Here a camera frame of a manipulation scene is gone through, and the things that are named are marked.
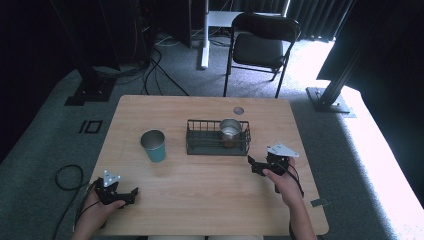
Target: desk leg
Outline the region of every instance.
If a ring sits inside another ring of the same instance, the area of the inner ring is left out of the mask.
[[[202,51],[202,69],[207,69],[209,65],[209,0],[205,0],[205,27],[204,27],[204,39],[203,39],[203,51]]]

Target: wall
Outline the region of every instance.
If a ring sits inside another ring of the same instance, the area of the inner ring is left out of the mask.
[[[57,81],[73,69],[45,14],[48,1],[0,3],[0,162]]]
[[[414,0],[358,0],[318,78],[337,80],[363,44],[346,85],[361,92],[424,206],[423,5]]]

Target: floor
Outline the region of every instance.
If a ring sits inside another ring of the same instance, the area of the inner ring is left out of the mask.
[[[90,179],[122,95],[222,96],[226,47],[211,45],[207,70],[199,69],[200,42],[189,49],[170,40],[156,48],[158,51],[152,58],[163,71],[159,68],[150,71],[151,65],[138,75],[119,78],[108,102],[65,107],[67,97],[74,94],[81,77],[72,71],[57,84],[31,126],[0,165],[0,176],[7,179],[0,185],[4,204],[0,208],[1,239],[47,239],[52,237],[54,229],[58,230],[59,238],[70,237],[75,208],[71,206],[66,214],[64,211],[74,193],[58,188],[54,181],[56,173],[63,166],[78,164],[83,169],[83,180]],[[330,202],[324,207],[330,231],[321,238],[419,239],[424,231],[422,207],[365,107],[361,93],[343,89],[342,97],[352,110],[350,114],[315,112],[308,99],[306,87],[328,84],[317,81],[316,76],[330,49],[331,44],[322,42],[301,41],[295,45],[280,94],[280,98],[291,104],[320,196]],[[123,66],[123,70],[132,67]],[[260,73],[234,71],[228,96],[273,98],[277,83],[263,78]],[[90,120],[102,121],[99,132],[81,133],[83,122]],[[80,173],[63,174],[61,181],[78,184]],[[99,236],[95,239],[135,238]],[[266,239],[287,237],[266,236]]]

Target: metal cup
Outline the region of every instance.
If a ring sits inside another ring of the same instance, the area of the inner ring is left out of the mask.
[[[152,162],[158,163],[165,159],[165,135],[161,131],[151,129],[143,133],[140,143]]]
[[[221,121],[219,124],[220,136],[222,145],[226,148],[234,147],[236,140],[239,138],[241,133],[241,124],[239,121],[227,118]]]

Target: person's left hand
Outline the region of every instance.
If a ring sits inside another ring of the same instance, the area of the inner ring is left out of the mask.
[[[91,189],[82,211],[88,207],[89,208],[80,216],[72,239],[90,239],[91,235],[106,222],[108,217],[116,209],[124,205],[125,201],[123,200],[118,200],[111,204],[104,205],[100,202],[99,196],[97,196],[94,188]]]

